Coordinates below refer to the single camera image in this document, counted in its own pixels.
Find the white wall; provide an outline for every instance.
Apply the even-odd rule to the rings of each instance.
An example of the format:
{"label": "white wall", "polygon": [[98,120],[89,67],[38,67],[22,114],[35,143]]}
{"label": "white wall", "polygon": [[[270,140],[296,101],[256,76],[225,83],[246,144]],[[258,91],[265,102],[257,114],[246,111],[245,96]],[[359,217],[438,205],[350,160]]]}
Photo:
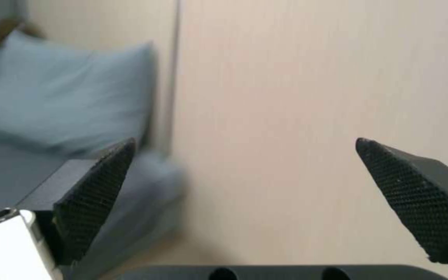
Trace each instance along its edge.
{"label": "white wall", "polygon": [[448,164],[448,1],[186,0],[188,230],[247,264],[431,264],[357,157]]}
{"label": "white wall", "polygon": [[158,90],[151,142],[166,150],[170,134],[172,69],[178,0],[26,0],[30,21],[48,39],[85,49],[111,50],[153,41]]}

